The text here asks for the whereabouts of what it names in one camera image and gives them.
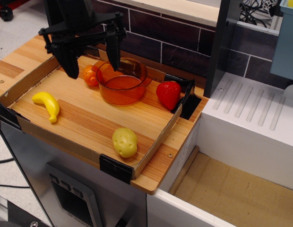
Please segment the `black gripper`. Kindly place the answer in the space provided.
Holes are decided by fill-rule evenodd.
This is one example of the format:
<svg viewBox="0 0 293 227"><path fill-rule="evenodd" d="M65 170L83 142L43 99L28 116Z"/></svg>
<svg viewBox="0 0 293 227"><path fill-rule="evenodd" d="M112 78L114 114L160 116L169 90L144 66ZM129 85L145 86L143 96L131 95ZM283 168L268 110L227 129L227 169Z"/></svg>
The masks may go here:
<svg viewBox="0 0 293 227"><path fill-rule="evenodd" d="M53 53L70 78L78 78L79 67L76 55L69 48L98 42L105 41L113 70L119 68L120 42L127 37L121 21L122 13L96 13L90 0L45 0L44 4L49 27L42 28L39 35L44 37L47 52ZM104 32L75 37L77 33L87 32L100 24L106 25Z"/></svg>

